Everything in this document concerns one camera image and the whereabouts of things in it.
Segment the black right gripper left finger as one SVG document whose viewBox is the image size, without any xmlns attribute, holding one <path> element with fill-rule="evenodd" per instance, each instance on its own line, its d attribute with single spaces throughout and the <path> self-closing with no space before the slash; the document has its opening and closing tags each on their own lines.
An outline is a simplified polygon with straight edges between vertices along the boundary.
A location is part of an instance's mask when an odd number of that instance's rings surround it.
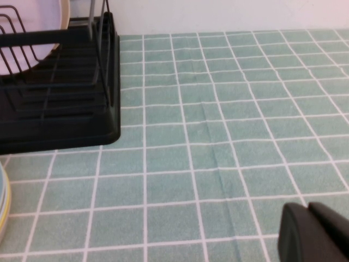
<svg viewBox="0 0 349 262">
<path fill-rule="evenodd" d="M 348 242 L 334 242 L 308 207 L 283 206 L 278 237 L 280 261 L 348 261 Z"/>
</svg>

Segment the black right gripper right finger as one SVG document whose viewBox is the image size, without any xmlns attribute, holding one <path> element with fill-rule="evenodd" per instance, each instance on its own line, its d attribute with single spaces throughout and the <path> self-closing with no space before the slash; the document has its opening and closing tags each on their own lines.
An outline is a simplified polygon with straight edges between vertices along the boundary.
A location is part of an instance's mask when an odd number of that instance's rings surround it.
<svg viewBox="0 0 349 262">
<path fill-rule="evenodd" d="M 310 202 L 309 210 L 334 242 L 348 242 L 347 218 L 319 202 Z"/>
</svg>

